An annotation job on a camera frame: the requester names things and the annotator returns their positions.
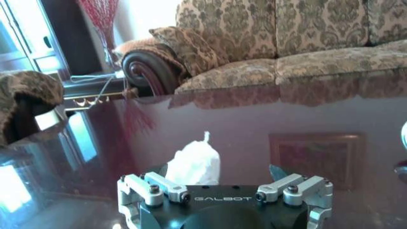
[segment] red dried branches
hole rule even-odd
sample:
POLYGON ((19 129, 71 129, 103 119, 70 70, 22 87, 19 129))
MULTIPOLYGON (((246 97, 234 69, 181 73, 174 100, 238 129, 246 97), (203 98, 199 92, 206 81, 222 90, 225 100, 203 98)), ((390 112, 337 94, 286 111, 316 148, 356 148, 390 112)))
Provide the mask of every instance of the red dried branches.
POLYGON ((91 18, 103 46, 111 52, 115 48, 114 20, 119 0, 78 0, 78 2, 91 18))

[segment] sofa armrest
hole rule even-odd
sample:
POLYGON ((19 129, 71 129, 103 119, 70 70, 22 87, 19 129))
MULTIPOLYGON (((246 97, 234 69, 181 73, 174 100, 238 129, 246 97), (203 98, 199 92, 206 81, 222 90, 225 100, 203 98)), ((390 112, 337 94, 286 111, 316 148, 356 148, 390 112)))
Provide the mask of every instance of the sofa armrest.
POLYGON ((126 42, 114 52, 134 86, 151 87, 155 95, 174 94, 187 70, 169 46, 150 38, 126 42))
POLYGON ((154 95, 174 94, 181 70, 150 51, 130 52, 122 62, 126 77, 137 87, 151 87, 154 95))

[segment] throw pillow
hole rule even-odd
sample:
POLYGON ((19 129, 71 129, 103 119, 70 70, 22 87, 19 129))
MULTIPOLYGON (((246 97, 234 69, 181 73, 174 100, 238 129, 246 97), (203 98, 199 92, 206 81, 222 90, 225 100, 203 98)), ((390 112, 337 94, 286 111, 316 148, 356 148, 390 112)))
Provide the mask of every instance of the throw pillow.
POLYGON ((191 76, 197 76, 230 62, 218 56, 202 36, 190 29, 171 26, 150 30, 150 33, 174 50, 191 76))

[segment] white wall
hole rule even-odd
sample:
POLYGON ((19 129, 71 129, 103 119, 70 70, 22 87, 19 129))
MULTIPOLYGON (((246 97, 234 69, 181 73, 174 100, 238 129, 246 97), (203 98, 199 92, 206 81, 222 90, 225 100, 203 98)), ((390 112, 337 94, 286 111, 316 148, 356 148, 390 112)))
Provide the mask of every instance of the white wall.
POLYGON ((177 6, 182 0, 119 0, 115 18, 115 40, 151 37, 150 29, 177 24, 177 6))

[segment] cable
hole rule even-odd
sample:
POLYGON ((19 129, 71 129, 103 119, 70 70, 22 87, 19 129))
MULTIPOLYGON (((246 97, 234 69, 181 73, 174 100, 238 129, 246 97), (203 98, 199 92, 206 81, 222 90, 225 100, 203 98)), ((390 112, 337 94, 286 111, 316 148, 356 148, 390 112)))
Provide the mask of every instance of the cable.
POLYGON ((99 99, 101 99, 101 97, 102 97, 102 94, 103 94, 105 90, 107 89, 109 84, 110 84, 110 82, 113 81, 113 79, 115 78, 115 76, 117 76, 117 75, 113 75, 111 78, 109 79, 109 81, 106 82, 106 84, 105 84, 105 86, 103 86, 103 88, 102 88, 102 91, 101 91, 101 93, 99 93, 99 95, 98 95, 98 97, 97 97, 97 99, 95 99, 95 103, 90 106, 90 109, 98 104, 98 101, 99 101, 99 99))
POLYGON ((110 73, 110 74, 105 74, 105 75, 74 75, 71 76, 71 81, 74 83, 82 83, 82 82, 87 82, 87 81, 94 81, 102 78, 110 78, 113 76, 117 76, 117 73, 110 73))

